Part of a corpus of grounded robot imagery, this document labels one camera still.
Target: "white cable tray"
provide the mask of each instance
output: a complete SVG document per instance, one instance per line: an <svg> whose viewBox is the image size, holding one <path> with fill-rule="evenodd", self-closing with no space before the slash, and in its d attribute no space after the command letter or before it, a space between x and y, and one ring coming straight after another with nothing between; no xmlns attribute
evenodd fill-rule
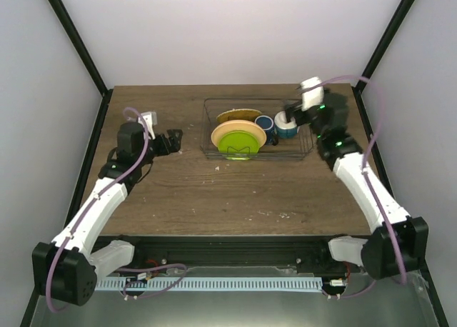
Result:
<svg viewBox="0 0 457 327"><path fill-rule="evenodd" d="M170 286L176 278L156 277L145 284L134 283L129 291L160 291ZM96 291L121 291L126 278L107 277L99 281ZM320 293L322 278L270 278L270 277L187 277L170 291L293 291Z"/></svg>

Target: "white wall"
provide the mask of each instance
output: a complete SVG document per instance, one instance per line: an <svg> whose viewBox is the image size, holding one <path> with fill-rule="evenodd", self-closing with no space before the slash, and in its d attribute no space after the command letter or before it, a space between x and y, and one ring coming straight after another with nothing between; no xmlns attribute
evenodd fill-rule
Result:
<svg viewBox="0 0 457 327"><path fill-rule="evenodd" d="M107 86L361 74L400 0L63 0Z"/></svg>
<svg viewBox="0 0 457 327"><path fill-rule="evenodd" d="M397 199L427 221L426 259L457 326L457 0L417 0L373 80L387 96L379 141ZM377 121L375 96L364 101Z"/></svg>
<svg viewBox="0 0 457 327"><path fill-rule="evenodd" d="M19 326L31 252L63 227L101 96L47 0L0 0L0 321Z"/></svg>

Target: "gray floor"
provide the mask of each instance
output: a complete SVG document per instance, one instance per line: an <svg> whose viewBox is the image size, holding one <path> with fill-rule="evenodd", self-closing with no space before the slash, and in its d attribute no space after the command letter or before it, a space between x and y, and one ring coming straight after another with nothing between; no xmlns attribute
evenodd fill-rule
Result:
<svg viewBox="0 0 457 327"><path fill-rule="evenodd" d="M366 278L353 276L351 283L357 291ZM125 302L117 292L98 292L85 306L59 314L40 299L32 327L437 326L424 285L416 275L405 287L387 279L340 301L320 293L188 292Z"/></svg>

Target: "black metal frame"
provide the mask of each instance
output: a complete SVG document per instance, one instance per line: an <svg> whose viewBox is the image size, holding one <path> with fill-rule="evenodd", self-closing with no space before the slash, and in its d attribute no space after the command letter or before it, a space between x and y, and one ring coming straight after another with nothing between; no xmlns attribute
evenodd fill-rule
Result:
<svg viewBox="0 0 457 327"><path fill-rule="evenodd" d="M363 71L363 76L371 78L414 1L415 0L401 0L395 14L384 31L378 46L371 56L370 61ZM99 113L96 118L94 130L92 131L89 141L89 147L81 167L76 190L66 217L66 223L68 223L81 205L84 188L86 186L91 164L94 159L96 145L99 141L101 128L104 124L105 115L111 99L112 89L107 89L62 1L49 0L49 3L54 9L59 21L81 57L84 66L87 68L87 71L103 97ZM353 87L353 93L356 98L357 107L361 115L366 135L370 138L373 131L371 129L362 99L362 92L365 89L365 86L365 83L357 83L357 85ZM378 169L381 182L388 189L388 191L392 193L391 185L381 159L381 154L376 145L373 148L373 158L376 168ZM158 236L138 237L137 239L141 242L146 251L151 250L151 254L149 254L149 256L153 256L155 258L166 258L168 261L185 260L187 264L191 266L222 264L220 256L222 253L224 255L225 264L229 262L231 265L246 265L246 262L248 262L248 264L253 265L287 266L291 265L291 263L295 263L300 272L312 272L318 276L339 275L344 272L344 268L341 268L341 264L328 259L325 247L323 247L328 238L329 236ZM103 247L110 240L112 240L112 237L100 237L95 245L95 248ZM186 251L190 248L193 251L192 257L188 257L186 255ZM421 269L421 274L429 283L428 294L431 298L440 326L448 326L446 316L444 315L438 294L436 293L435 286L426 265ZM34 291L31 295L31 299L24 314L21 326L30 326L37 300L38 293Z"/></svg>

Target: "wire dish rack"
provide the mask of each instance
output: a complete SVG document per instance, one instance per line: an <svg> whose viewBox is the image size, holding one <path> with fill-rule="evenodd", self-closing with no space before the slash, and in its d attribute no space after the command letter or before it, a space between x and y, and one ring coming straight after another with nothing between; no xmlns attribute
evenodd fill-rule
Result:
<svg viewBox="0 0 457 327"><path fill-rule="evenodd" d="M255 159L262 161L286 161L304 159L314 147L313 135L308 126L302 126L296 136L290 139L279 139L279 144L264 145L257 154L250 154L249 150L237 154L219 152L211 142L211 134L219 125L217 116L231 109L256 109L263 115L274 116L283 111L286 104L296 99L252 98L236 97L222 99L206 99L203 107L203 121L201 129L201 150L208 159Z"/></svg>

